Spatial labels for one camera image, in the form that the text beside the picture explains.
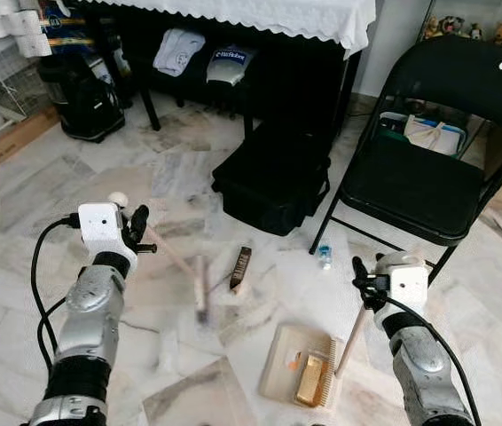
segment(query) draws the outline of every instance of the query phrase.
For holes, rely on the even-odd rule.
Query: comb teeth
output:
[[[334,339],[330,340],[330,351],[328,354],[328,369],[324,376],[324,385],[322,387],[322,396],[320,397],[320,405],[326,406],[330,398],[330,391],[332,390],[333,374],[335,371],[335,361],[336,361],[336,341]]]

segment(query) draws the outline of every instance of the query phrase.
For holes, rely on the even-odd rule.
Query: small bottle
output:
[[[328,270],[332,268],[332,248],[329,244],[323,242],[318,246],[318,261],[322,269]]]

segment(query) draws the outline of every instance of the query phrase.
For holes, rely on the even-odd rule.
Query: black suitcase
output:
[[[313,216],[330,190],[329,149],[320,137],[264,122],[213,171],[212,188],[222,193],[225,213],[284,236]]]

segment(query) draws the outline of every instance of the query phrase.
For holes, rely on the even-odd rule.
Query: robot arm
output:
[[[428,329],[411,314],[386,304],[372,292],[422,313],[427,301],[427,270],[422,260],[405,252],[381,257],[374,275],[354,258],[354,285],[365,307],[375,311],[376,326],[390,339],[393,371],[404,394],[411,426],[472,426],[472,420],[451,381],[451,359]]]
[[[148,218],[141,206],[123,226],[112,202],[78,209],[82,238],[93,259],[80,271],[67,297],[67,320],[43,400],[29,426],[105,426],[106,388],[119,341],[127,274],[137,267],[137,253],[156,251],[139,244]]]

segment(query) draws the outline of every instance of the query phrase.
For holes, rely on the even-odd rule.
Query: white wall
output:
[[[373,39],[370,34],[370,45],[362,54],[353,87],[354,92],[369,96],[379,96],[396,60],[415,43],[428,1],[378,0],[377,6],[375,34]]]

